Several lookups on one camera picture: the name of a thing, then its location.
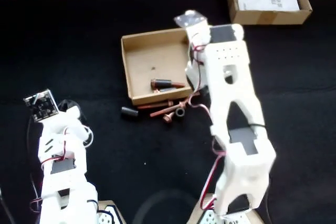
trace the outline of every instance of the screw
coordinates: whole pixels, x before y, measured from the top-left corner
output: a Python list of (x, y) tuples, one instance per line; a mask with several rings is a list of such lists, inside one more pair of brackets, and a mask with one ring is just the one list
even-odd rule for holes
[(173, 117), (174, 114), (175, 114), (175, 112), (171, 112), (171, 113), (169, 113), (169, 114), (165, 114), (165, 115), (163, 116), (163, 120), (164, 120), (164, 122), (166, 122), (166, 123), (171, 123), (171, 122), (173, 122), (172, 117)]

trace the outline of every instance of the black table surface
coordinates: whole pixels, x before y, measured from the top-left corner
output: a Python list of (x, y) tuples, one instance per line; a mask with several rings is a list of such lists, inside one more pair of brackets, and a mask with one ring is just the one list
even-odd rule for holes
[[(269, 194), (275, 224), (336, 221), (336, 0), (310, 2), (313, 13), (302, 26), (245, 26), (255, 90), (277, 152)], [(143, 223), (185, 223), (215, 158), (209, 120), (198, 109), (172, 127), (161, 119), (120, 119), (120, 108), (130, 105), (120, 38), (175, 28), (173, 17), (186, 9), (227, 24), (226, 0), (0, 0), (0, 7), (0, 184), (17, 223), (33, 223), (28, 205), (35, 197), (22, 98), (45, 88), (57, 101), (78, 102), (88, 118), (95, 142), (87, 179), (99, 199), (114, 200), (132, 223), (154, 195), (161, 199)], [(231, 116), (234, 128), (241, 118), (235, 109)], [(38, 187), (40, 130), (34, 125), (30, 134)], [(7, 223), (2, 208), (0, 222)]]

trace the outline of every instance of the open cardboard box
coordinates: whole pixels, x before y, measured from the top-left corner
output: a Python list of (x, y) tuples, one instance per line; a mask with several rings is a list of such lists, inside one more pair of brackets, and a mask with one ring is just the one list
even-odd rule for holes
[(239, 10), (238, 0), (227, 0), (232, 23), (242, 25), (300, 25), (312, 12), (309, 0), (298, 0), (299, 11)]
[[(185, 67), (187, 35), (184, 29), (170, 29), (126, 35), (121, 38), (128, 95), (133, 105), (185, 98), (192, 93)], [(151, 79), (185, 83), (185, 88), (153, 93)]]

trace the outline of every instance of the hole in bracket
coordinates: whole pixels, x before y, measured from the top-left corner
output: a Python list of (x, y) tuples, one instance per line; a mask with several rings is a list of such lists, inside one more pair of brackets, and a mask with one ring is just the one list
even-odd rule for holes
[(227, 84), (233, 84), (233, 77), (232, 75), (225, 77), (225, 81)]

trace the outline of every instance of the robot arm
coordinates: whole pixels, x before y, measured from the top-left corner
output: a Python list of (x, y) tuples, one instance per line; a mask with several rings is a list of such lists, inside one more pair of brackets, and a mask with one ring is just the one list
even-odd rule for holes
[(39, 223), (98, 223), (97, 191), (85, 178), (84, 142), (93, 135), (79, 121), (79, 108), (59, 111), (50, 90), (24, 101), (31, 108), (34, 121), (43, 124), (38, 147), (44, 173)]
[[(238, 211), (231, 209), (231, 204), (241, 195), (248, 199), (246, 210), (258, 208), (276, 153), (254, 92), (243, 28), (238, 24), (209, 26), (205, 17), (192, 10), (175, 21), (185, 28), (193, 49), (186, 74), (195, 89), (208, 86), (211, 134), (226, 152), (224, 170), (216, 184), (214, 210), (220, 216)], [(244, 113), (248, 127), (228, 130), (232, 102)]]

